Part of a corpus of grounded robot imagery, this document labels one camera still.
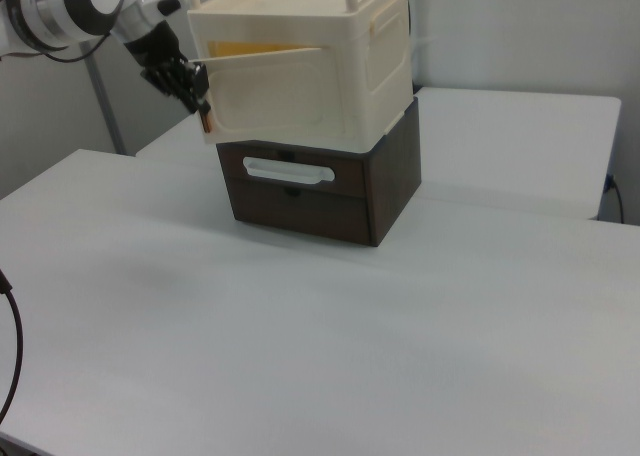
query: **white table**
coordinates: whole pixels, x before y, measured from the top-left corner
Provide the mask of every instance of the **white table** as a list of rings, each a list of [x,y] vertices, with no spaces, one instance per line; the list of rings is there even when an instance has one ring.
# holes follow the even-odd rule
[[[359,247],[81,151],[0,201],[0,242],[1,431],[46,454],[640,452],[636,227],[414,199]]]
[[[416,197],[579,219],[598,214],[620,100],[423,88]],[[197,117],[137,156],[220,169]]]

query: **drawer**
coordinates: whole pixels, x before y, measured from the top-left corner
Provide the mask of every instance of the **drawer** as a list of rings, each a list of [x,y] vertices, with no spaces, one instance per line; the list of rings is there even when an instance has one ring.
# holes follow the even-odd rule
[[[363,162],[359,157],[354,158],[353,154],[341,156],[339,151],[316,150],[273,143],[267,146],[257,142],[218,144],[217,148],[220,164],[227,178],[266,184],[286,184],[301,190],[314,190],[356,198],[364,198],[366,195]],[[282,164],[270,165],[270,161]],[[258,168],[261,165],[261,169],[266,171],[250,171],[251,162]],[[278,169],[275,166],[280,166],[282,176],[275,175],[273,178],[276,179],[272,179],[268,172],[277,173]],[[322,168],[330,170],[326,172],[331,176],[325,180],[315,181],[313,178],[302,178],[306,182],[296,182],[296,178],[287,179],[287,173],[301,172],[305,174],[309,171],[313,173]]]
[[[370,244],[363,198],[225,178],[235,218],[317,236]]]

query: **drawer pull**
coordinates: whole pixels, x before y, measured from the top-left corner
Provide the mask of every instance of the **drawer pull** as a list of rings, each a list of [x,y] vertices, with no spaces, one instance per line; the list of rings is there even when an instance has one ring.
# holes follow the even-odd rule
[[[333,181],[336,178],[330,168],[309,164],[248,157],[242,160],[242,164],[250,176],[288,183],[318,184],[322,181]]]

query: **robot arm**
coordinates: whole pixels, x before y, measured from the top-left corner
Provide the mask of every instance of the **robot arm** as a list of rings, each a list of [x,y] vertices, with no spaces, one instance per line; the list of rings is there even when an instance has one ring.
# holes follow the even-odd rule
[[[187,0],[0,0],[0,57],[50,54],[113,34],[142,66],[142,76],[211,130],[206,69],[180,52],[166,17]]]

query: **dark brown wooden drawer box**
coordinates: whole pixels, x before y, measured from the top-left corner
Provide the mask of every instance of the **dark brown wooden drawer box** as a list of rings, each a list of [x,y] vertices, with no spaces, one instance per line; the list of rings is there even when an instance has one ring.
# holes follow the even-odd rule
[[[218,144],[235,218],[378,246],[420,186],[418,101],[368,153],[248,141]],[[331,181],[304,184],[252,176],[246,161],[330,168]]]

